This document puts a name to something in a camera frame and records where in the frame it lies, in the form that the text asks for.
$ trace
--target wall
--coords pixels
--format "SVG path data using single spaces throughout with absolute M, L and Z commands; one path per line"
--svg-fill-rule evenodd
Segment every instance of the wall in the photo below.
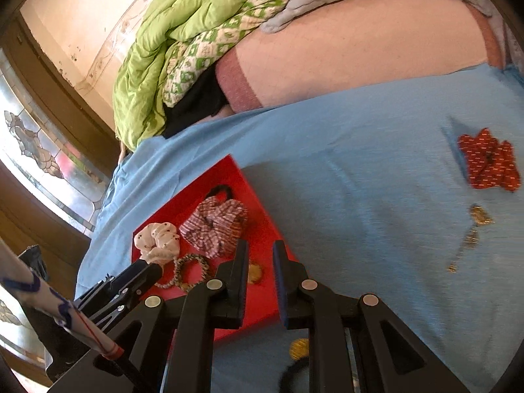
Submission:
M 54 66 L 113 129 L 113 83 L 150 1 L 27 0 L 20 10 Z

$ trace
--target bed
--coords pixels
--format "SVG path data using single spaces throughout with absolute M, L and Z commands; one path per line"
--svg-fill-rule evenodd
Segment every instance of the bed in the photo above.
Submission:
M 147 139 L 114 173 L 77 295 L 127 267 L 137 226 L 230 153 L 311 277 L 378 294 L 471 392 L 487 393 L 524 338 L 524 196 L 471 188 L 457 138 L 489 127 L 523 167 L 523 84 L 514 68 L 481 63 Z M 495 223 L 449 273 L 473 204 Z M 277 391 L 304 335 L 273 321 L 219 343 L 212 391 Z

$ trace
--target bracelet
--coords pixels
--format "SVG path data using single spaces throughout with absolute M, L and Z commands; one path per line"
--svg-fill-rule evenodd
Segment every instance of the bracelet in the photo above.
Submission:
M 184 268 L 184 265 L 191 260 L 196 261 L 202 269 L 202 278 L 197 283 L 187 283 L 182 280 L 182 269 Z M 180 288 L 183 292 L 189 292 L 195 287 L 195 285 L 207 282 L 211 279 L 211 267 L 209 266 L 208 259 L 200 254 L 186 254 L 182 258 L 174 260 L 174 262 L 175 268 L 173 271 L 173 278 L 165 284 L 157 283 L 157 287 L 167 289 L 175 286 Z

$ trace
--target stained glass panel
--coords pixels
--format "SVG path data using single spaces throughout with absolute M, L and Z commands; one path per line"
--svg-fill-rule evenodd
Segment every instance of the stained glass panel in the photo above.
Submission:
M 48 208 L 91 237 L 109 179 L 49 120 L 0 48 L 0 160 Z

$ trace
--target green comforter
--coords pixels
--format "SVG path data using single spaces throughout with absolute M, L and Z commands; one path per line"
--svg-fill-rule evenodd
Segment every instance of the green comforter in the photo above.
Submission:
M 174 106 L 207 67 L 287 1 L 153 0 L 113 89 L 117 138 L 134 151 L 161 134 L 162 100 Z

